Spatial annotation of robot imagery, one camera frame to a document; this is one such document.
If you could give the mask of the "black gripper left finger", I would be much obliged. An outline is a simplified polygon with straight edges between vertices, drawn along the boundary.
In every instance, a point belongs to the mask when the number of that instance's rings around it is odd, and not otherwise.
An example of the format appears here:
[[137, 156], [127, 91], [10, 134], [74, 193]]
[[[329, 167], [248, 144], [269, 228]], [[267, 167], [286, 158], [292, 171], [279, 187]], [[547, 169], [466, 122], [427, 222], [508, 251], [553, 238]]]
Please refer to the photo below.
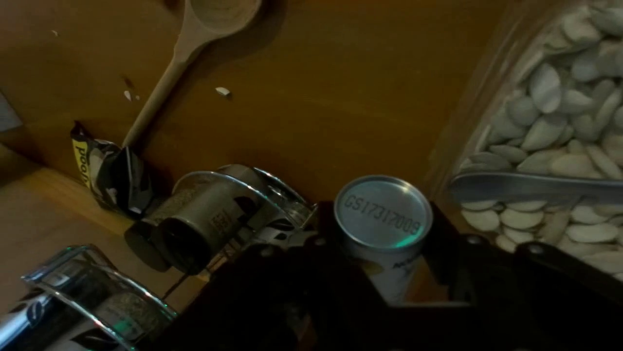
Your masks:
[[407, 351], [370, 259], [331, 243], [253, 243], [222, 265], [152, 351]]

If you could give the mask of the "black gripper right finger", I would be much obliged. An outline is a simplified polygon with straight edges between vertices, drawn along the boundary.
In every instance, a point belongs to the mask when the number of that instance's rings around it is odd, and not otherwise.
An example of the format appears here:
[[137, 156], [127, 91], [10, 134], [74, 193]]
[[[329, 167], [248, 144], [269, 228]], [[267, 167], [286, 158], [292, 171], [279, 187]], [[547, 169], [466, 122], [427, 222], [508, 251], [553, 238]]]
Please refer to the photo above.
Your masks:
[[456, 351], [623, 351], [623, 282], [551, 243], [512, 253], [432, 206], [425, 257], [448, 302], [431, 316]]

